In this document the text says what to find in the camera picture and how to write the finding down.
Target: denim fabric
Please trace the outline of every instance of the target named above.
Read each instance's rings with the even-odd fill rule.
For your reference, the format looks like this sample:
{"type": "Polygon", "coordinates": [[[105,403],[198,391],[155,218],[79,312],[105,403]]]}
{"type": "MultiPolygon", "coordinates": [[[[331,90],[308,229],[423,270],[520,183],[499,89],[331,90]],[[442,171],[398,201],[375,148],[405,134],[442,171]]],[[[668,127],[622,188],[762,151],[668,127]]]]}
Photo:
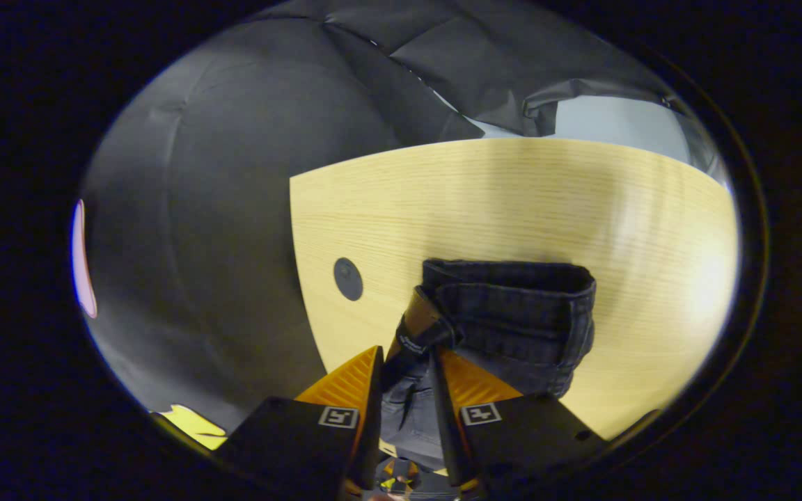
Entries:
{"type": "MultiPolygon", "coordinates": [[[[421,293],[440,310],[450,349],[524,394],[563,396],[592,348],[596,282],[583,267],[561,263],[426,260],[421,293]]],[[[416,351],[407,350],[410,356],[416,351]]],[[[443,467],[427,374],[417,355],[383,394],[382,438],[443,467]]]]}

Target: light wood tabletop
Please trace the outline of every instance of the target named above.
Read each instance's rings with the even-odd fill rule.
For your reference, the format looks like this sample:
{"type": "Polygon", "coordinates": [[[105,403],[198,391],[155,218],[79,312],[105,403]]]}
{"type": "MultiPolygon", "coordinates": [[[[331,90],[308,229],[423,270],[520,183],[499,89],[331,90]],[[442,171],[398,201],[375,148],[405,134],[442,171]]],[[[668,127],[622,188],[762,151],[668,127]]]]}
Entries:
{"type": "Polygon", "coordinates": [[[652,152],[566,139],[436,143],[290,178],[308,320],[328,371],[388,350],[427,257],[569,262],[596,278],[592,351],[568,409],[613,438],[688,383],[716,342],[737,272],[732,198],[652,152]],[[363,295],[338,291],[347,257],[363,295]]]}

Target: dark blue jeans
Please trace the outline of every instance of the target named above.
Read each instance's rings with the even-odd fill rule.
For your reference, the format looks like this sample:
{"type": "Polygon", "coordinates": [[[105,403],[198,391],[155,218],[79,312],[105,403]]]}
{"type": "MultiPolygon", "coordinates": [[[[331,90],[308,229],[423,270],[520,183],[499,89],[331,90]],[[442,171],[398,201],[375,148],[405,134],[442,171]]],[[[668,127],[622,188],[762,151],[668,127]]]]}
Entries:
{"type": "Polygon", "coordinates": [[[524,394],[563,396],[592,348],[595,294],[588,270],[569,264],[424,261],[423,284],[414,291],[423,300],[404,312],[397,348],[389,351],[397,349],[398,357],[386,365],[382,440],[398,456],[443,468],[427,373],[433,344],[448,346],[524,394]],[[423,308],[431,308],[432,317],[412,311],[423,308]],[[420,320],[404,327],[415,315],[420,320]]]}

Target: yellow object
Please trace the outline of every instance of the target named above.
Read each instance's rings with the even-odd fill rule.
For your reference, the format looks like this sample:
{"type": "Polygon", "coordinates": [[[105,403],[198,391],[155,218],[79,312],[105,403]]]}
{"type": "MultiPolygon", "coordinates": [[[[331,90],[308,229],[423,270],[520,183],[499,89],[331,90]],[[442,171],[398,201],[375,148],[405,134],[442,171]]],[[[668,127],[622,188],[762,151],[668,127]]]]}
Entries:
{"type": "Polygon", "coordinates": [[[171,411],[161,412],[159,415],[168,419],[176,428],[200,442],[208,450],[216,450],[227,440],[225,430],[211,424],[206,418],[185,406],[172,404],[171,411]]]}
{"type": "MultiPolygon", "coordinates": [[[[383,470],[383,472],[387,473],[387,475],[390,475],[390,476],[394,477],[395,476],[395,460],[393,459],[393,460],[389,461],[386,464],[386,466],[384,468],[382,468],[382,470],[383,470]]],[[[405,477],[407,477],[407,479],[408,479],[407,483],[412,482],[411,479],[413,479],[414,476],[417,475],[419,472],[420,472],[420,467],[417,466],[416,463],[411,461],[410,462],[410,466],[408,466],[408,468],[407,468],[407,475],[405,475],[405,477]]]]}
{"type": "Polygon", "coordinates": [[[361,488],[356,483],[351,482],[350,479],[345,479],[345,481],[343,482],[343,486],[345,487],[346,492],[348,492],[349,494],[358,495],[360,497],[361,488]]]}
{"type": "Polygon", "coordinates": [[[459,486],[459,491],[461,492],[472,491],[472,489],[477,487],[478,487],[478,479],[471,479],[471,481],[468,481],[459,486]]]}
{"type": "Polygon", "coordinates": [[[359,410],[357,434],[352,450],[357,450],[363,423],[367,418],[367,400],[370,397],[370,379],[376,364],[379,347],[374,346],[348,360],[338,369],[322,377],[303,391],[296,400],[319,406],[351,407],[359,410]]]}
{"type": "Polygon", "coordinates": [[[395,449],[395,446],[389,444],[387,441],[379,439],[379,450],[388,454],[389,456],[398,457],[398,451],[395,449]]]}
{"type": "Polygon", "coordinates": [[[489,402],[515,399],[521,393],[498,378],[456,353],[439,348],[439,357],[448,382],[448,393],[454,405],[454,416],[459,423],[459,408],[489,402]]]}
{"type": "Polygon", "coordinates": [[[618,145],[548,138],[435,143],[290,178],[309,324],[328,371],[392,333],[423,260],[569,262],[598,290],[592,351],[561,402],[606,440],[677,396],[716,343],[738,225],[697,168],[618,145]],[[347,257],[363,295],[338,291],[347,257]]]}

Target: wrinkled black cloth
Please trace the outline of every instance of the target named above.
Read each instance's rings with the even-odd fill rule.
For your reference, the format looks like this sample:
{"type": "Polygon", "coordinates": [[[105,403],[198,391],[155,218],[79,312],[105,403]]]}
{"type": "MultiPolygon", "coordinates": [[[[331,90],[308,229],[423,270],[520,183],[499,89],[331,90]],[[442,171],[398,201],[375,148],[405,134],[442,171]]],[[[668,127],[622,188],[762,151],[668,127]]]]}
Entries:
{"type": "Polygon", "coordinates": [[[447,346],[523,394],[554,397],[569,390],[575,367],[592,348],[596,282],[585,267],[426,260],[417,292],[439,309],[435,327],[448,332],[430,333],[419,346],[399,342],[404,355],[417,355],[416,363],[383,393],[382,438],[399,456],[416,456],[430,468],[443,461],[429,345],[447,346]]]}
{"type": "MultiPolygon", "coordinates": [[[[521,136],[553,134],[559,101],[579,95],[656,104],[674,98],[632,55],[526,2],[293,0],[248,22],[274,19],[305,19],[354,35],[455,110],[521,136]]],[[[361,67],[357,72],[367,75],[361,67]]]]}

